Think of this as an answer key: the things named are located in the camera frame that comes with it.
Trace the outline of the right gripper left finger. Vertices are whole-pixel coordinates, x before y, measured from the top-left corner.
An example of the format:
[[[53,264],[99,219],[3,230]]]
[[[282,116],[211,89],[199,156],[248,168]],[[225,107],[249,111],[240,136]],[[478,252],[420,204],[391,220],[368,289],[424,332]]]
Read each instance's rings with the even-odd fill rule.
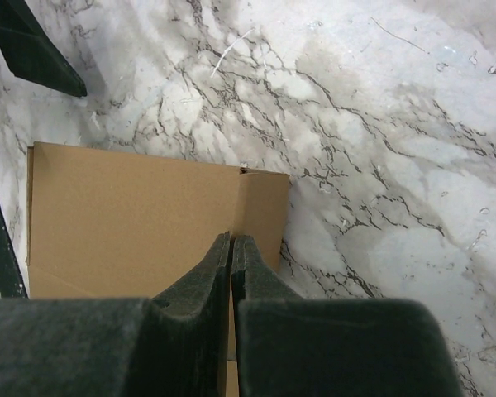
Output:
[[[223,396],[230,248],[152,299],[0,299],[0,396]]]

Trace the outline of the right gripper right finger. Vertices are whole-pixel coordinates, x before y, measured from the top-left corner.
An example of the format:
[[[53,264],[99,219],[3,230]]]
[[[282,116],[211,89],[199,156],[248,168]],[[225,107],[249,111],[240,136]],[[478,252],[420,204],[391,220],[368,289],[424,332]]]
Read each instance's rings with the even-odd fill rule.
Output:
[[[438,322],[407,299],[305,299],[264,262],[255,240],[232,252],[243,396],[459,396]]]

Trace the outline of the cardboard box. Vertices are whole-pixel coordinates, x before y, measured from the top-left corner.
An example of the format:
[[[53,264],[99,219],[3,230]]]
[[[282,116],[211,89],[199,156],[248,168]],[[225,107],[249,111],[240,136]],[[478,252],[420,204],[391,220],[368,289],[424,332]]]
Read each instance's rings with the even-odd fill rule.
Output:
[[[31,299],[152,299],[217,236],[279,263],[286,174],[37,142],[28,151]]]

